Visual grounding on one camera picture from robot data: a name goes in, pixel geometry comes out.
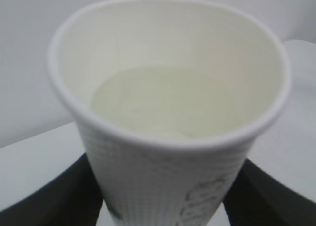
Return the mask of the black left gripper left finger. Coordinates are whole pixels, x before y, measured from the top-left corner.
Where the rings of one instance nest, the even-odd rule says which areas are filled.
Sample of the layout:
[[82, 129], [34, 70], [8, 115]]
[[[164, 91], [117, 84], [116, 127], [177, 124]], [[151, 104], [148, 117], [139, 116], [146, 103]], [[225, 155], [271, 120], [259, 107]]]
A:
[[82, 155], [69, 168], [25, 199], [1, 210], [2, 226], [94, 226], [103, 196]]

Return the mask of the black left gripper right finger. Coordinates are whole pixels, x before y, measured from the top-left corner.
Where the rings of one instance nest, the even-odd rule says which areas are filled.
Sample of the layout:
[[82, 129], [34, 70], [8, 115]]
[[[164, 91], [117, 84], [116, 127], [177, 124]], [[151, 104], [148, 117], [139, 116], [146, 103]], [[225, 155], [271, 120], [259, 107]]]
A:
[[232, 226], [314, 226], [316, 204], [246, 160], [224, 208]]

